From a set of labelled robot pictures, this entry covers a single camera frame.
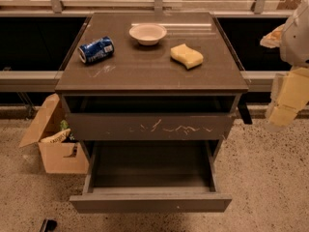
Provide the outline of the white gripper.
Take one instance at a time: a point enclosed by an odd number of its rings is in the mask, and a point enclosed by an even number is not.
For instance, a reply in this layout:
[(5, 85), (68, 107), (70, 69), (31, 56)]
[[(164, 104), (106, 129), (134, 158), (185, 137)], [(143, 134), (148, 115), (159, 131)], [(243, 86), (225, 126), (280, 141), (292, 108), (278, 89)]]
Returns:
[(280, 46), (280, 57), (292, 67), (277, 74), (272, 82), (266, 128), (286, 128), (309, 102), (309, 0), (303, 0), (293, 14), (260, 40), (267, 48)]

